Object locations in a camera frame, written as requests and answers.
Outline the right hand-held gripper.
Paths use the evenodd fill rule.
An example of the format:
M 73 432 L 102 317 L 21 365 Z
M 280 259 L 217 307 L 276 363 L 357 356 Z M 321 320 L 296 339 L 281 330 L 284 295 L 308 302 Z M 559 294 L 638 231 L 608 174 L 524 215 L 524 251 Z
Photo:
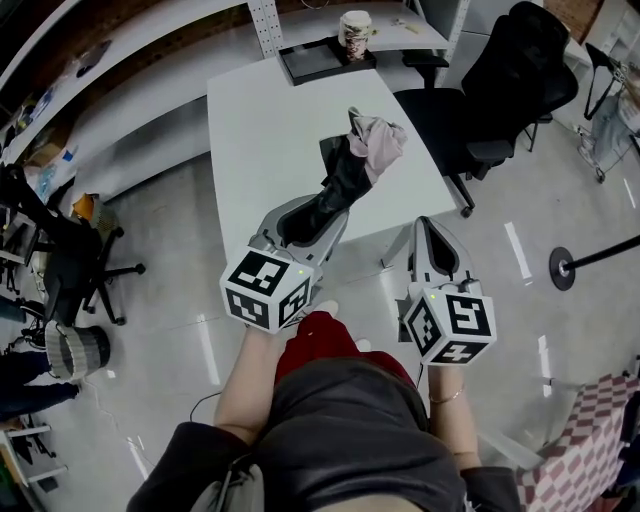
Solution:
M 397 302 L 398 341 L 423 365 L 469 365 L 495 343 L 493 299 L 467 249 L 444 225 L 418 217 L 409 239 L 407 296 Z

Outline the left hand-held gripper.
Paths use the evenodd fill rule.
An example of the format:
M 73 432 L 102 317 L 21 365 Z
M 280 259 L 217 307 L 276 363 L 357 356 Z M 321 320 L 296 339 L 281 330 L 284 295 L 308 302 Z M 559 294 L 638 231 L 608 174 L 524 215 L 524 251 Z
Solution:
M 348 209 L 336 213 L 301 244 L 312 196 L 291 199 L 269 211 L 244 243 L 223 240 L 226 268 L 219 284 L 226 313 L 244 324 L 276 334 L 291 325 L 319 293 L 322 265 L 346 230 Z

